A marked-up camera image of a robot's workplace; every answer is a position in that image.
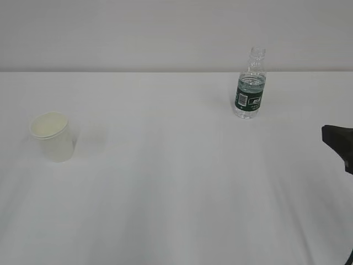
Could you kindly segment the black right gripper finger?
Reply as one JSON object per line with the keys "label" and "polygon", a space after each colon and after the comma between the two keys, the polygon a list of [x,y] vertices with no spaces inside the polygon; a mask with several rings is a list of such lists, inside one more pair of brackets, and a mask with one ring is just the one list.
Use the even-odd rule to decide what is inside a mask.
{"label": "black right gripper finger", "polygon": [[342,158],[345,171],[352,174],[352,128],[324,125],[322,141]]}

